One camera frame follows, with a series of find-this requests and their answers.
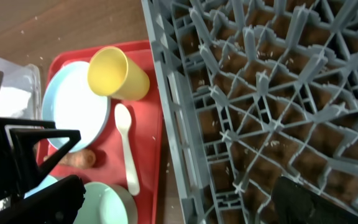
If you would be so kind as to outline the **white napkin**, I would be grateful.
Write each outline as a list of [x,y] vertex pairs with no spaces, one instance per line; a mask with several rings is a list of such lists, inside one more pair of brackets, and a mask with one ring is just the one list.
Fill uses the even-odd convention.
[[14,87],[0,89],[0,117],[18,118],[24,114],[32,94]]

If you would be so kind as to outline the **white plastic spoon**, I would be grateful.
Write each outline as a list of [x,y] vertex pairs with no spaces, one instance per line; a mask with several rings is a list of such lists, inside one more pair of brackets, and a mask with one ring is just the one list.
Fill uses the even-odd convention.
[[122,139],[127,188],[131,195],[136,196],[140,193],[140,184],[129,141],[129,131],[132,125],[132,117],[126,106],[122,103],[118,103],[114,108],[114,118],[116,128]]

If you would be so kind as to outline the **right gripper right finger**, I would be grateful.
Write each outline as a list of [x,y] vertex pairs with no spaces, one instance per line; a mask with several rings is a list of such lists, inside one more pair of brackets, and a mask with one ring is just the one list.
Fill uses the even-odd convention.
[[280,224],[358,224],[358,216],[287,177],[279,177],[271,199]]

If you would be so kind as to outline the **mint green bowl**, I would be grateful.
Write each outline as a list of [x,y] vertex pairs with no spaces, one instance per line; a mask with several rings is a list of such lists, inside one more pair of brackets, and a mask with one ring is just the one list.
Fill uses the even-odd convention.
[[74,224],[137,224],[138,212],[132,195],[119,185],[85,184],[85,201]]

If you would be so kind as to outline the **small light blue bowl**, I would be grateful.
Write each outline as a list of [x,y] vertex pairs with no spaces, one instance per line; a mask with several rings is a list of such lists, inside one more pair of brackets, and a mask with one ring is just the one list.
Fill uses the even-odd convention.
[[28,191],[27,193],[25,193],[24,195],[24,199],[30,197],[33,194],[36,194],[37,192],[49,187],[50,185],[54,184],[57,182],[57,179],[51,175],[48,175],[44,178],[43,181],[41,181],[41,183],[36,186],[35,188],[33,188],[32,190]]

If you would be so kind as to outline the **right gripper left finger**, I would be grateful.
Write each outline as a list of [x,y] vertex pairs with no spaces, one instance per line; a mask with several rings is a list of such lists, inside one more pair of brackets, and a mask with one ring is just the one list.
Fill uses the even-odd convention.
[[0,224],[71,224],[85,201],[85,193],[81,178],[69,175],[1,210]]

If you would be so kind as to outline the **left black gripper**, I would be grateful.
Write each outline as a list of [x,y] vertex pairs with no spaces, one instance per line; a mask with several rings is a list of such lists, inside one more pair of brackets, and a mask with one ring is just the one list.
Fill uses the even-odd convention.
[[[53,121],[9,119],[17,191],[37,187],[81,139],[79,130],[58,129]],[[14,173],[5,127],[0,125],[0,200],[12,194]]]

